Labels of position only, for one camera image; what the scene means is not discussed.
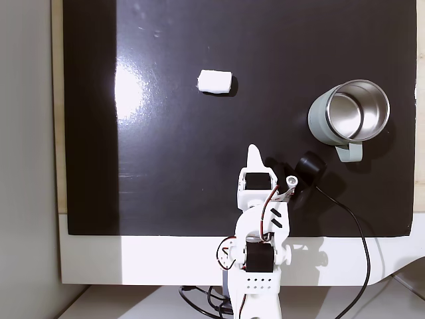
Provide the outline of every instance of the wall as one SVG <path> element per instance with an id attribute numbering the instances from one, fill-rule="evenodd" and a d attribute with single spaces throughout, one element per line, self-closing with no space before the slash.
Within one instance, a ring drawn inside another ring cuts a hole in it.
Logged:
<path id="1" fill-rule="evenodd" d="M 54 194 L 50 1 L 0 1 L 0 318 L 54 318 L 62 285 Z"/>

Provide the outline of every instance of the glossy black panel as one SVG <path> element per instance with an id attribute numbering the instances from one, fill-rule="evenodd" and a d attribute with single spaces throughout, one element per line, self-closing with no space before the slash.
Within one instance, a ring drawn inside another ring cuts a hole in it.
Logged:
<path id="1" fill-rule="evenodd" d="M 366 235 L 409 234 L 414 0 L 64 0 L 64 49 L 71 234 L 233 234 L 249 144 L 293 166 L 317 153 L 321 188 Z M 237 90 L 198 92 L 202 69 L 233 72 Z M 344 164 L 307 112 L 356 78 L 387 93 L 391 115 L 364 160 Z M 358 236 L 318 193 L 290 223 L 291 236 Z"/>

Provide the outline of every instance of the mug handle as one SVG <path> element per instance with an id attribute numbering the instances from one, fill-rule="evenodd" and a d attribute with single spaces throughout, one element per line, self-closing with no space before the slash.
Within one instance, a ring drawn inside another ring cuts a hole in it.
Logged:
<path id="1" fill-rule="evenodd" d="M 336 145 L 339 159 L 343 163 L 361 161 L 363 158 L 363 146 L 361 142 L 348 143 L 348 145 Z"/>

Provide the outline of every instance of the black cable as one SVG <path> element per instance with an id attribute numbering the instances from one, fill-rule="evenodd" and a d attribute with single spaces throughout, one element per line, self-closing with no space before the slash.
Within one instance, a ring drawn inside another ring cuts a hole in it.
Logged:
<path id="1" fill-rule="evenodd" d="M 223 300 L 228 300 L 228 298 L 226 298 L 226 297 L 218 297 L 218 296 L 215 296 L 214 294 L 212 294 L 212 293 L 211 293 L 211 291 L 212 291 L 212 289 L 213 289 L 212 287 L 213 287 L 213 286 L 210 286 L 211 290 L 209 290 L 209 289 L 208 289 L 208 291 L 205 291 L 205 290 L 203 290 L 203 289 L 199 288 L 198 286 L 193 286 L 193 289 L 199 290 L 199 291 L 201 291 L 203 294 L 206 294 L 207 296 L 208 296 L 208 295 L 210 295 L 210 297 L 216 298 L 217 300 L 221 300 L 221 301 L 223 301 Z"/>
<path id="2" fill-rule="evenodd" d="M 199 290 L 200 292 L 202 292 L 203 294 L 208 294 L 207 291 L 203 290 L 202 288 L 199 288 L 198 286 L 185 286 L 186 289 L 189 289 L 189 287 L 193 287 L 193 289 Z"/>
<path id="3" fill-rule="evenodd" d="M 187 298 L 186 295 L 184 294 L 184 292 L 183 292 L 183 289 L 184 288 L 185 288 L 184 286 L 181 286 L 179 288 L 179 294 L 180 294 L 181 298 L 183 298 L 183 300 L 185 302 L 187 302 L 187 304 L 190 307 L 192 307 L 193 309 L 195 309 L 197 312 L 200 312 L 201 314 L 203 314 L 203 315 L 205 315 L 207 317 L 210 317 L 212 319 L 222 319 L 222 317 L 216 316 L 215 314 L 211 314 L 210 312 L 207 312 L 207 311 L 203 310 L 202 308 L 198 307 L 196 304 L 194 304 L 193 302 L 191 302 L 189 300 L 189 298 Z"/>
<path id="4" fill-rule="evenodd" d="M 211 297 L 214 296 L 213 294 L 211 294 L 212 291 L 213 291 L 213 286 L 210 286 L 210 288 L 208 289 L 207 300 L 208 300 L 208 303 L 211 306 L 211 308 L 214 309 L 215 311 L 217 311 L 218 314 L 221 315 L 221 316 L 222 316 L 222 314 L 228 314 L 229 316 L 233 316 L 233 310 L 231 308 L 223 308 L 223 306 L 227 302 L 230 302 L 230 299 L 225 298 L 225 297 L 221 298 L 222 303 L 220 304 L 220 306 L 216 306 L 211 301 Z"/>
<path id="5" fill-rule="evenodd" d="M 354 298 L 354 300 L 348 305 L 348 307 L 346 307 L 346 309 L 344 309 L 342 311 L 342 313 L 340 313 L 338 316 L 335 317 L 335 319 L 340 319 L 342 318 L 355 304 L 357 301 L 359 301 L 360 297 L 363 295 L 363 293 L 366 290 L 367 284 L 369 282 L 369 277 L 371 276 L 371 258 L 369 256 L 369 250 L 367 249 L 367 244 L 366 244 L 366 238 L 363 234 L 363 231 L 361 230 L 361 226 L 359 221 L 357 220 L 356 216 L 354 215 L 354 213 L 344 204 L 338 202 L 336 199 L 330 197 L 328 194 L 326 194 L 324 191 L 322 191 L 320 188 L 318 188 L 318 186 L 316 186 L 316 189 L 322 193 L 322 195 L 324 195 L 325 197 L 327 197 L 330 201 L 334 202 L 334 204 L 340 206 L 340 208 L 346 210 L 348 213 L 350 213 L 350 215 L 354 218 L 357 227 L 359 228 L 359 232 L 360 232 L 360 236 L 361 236 L 361 240 L 363 242 L 363 247 L 365 248 L 365 253 L 366 253 L 366 261 L 367 261 L 367 272 L 366 272 L 366 280 L 365 283 L 363 284 L 363 286 L 360 289 L 359 294 L 356 296 L 356 298 Z"/>
<path id="6" fill-rule="evenodd" d="M 217 251 L 216 251 L 216 253 L 215 253 L 215 258 L 216 258 L 216 260 L 217 260 L 218 264 L 220 265 L 220 267 L 221 267 L 223 270 L 229 270 L 230 268 L 232 268 L 233 264 L 236 262 L 236 259 L 234 259 L 234 260 L 233 260 L 233 262 L 232 262 L 232 264 L 230 264 L 230 266 L 229 266 L 228 268 L 226 268 L 226 267 L 224 267 L 224 266 L 222 265 L 222 263 L 220 262 L 220 259 L 218 258 L 218 251 L 220 250 L 221 245 L 223 245 L 223 243 L 224 243 L 225 241 L 229 240 L 229 239 L 236 239 L 236 237 L 235 237 L 235 236 L 229 236 L 229 237 L 226 237 L 225 239 L 223 239 L 223 240 L 221 241 L 220 245 L 217 247 Z"/>

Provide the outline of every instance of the stainless steel mug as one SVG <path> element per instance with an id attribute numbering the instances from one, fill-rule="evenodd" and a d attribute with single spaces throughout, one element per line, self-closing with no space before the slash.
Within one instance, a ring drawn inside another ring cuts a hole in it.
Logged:
<path id="1" fill-rule="evenodd" d="M 308 112 L 311 133 L 335 146 L 343 162 L 361 161 L 362 142 L 381 132 L 390 116 L 385 92 L 368 80 L 352 80 L 321 95 Z"/>

